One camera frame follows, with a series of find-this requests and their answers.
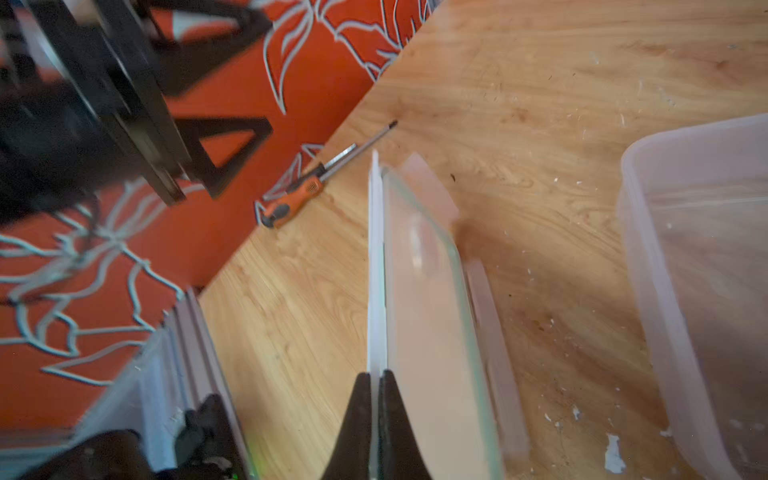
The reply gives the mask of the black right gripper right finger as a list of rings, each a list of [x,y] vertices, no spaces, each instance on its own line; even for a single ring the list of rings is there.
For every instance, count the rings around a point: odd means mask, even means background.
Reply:
[[[380,377],[377,413],[378,478],[431,480],[391,370]]]

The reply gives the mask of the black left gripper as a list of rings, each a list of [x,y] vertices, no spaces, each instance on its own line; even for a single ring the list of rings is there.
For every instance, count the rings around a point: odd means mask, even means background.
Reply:
[[[220,197],[270,137],[264,117],[178,118],[166,104],[272,30],[260,9],[226,1],[63,1],[1,5],[1,221],[94,198],[133,177],[184,197],[183,172]],[[233,20],[177,42],[153,11]]]

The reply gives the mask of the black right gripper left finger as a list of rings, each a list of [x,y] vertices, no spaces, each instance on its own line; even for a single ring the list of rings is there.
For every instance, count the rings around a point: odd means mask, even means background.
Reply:
[[[371,379],[359,373],[322,480],[366,480],[372,438]]]

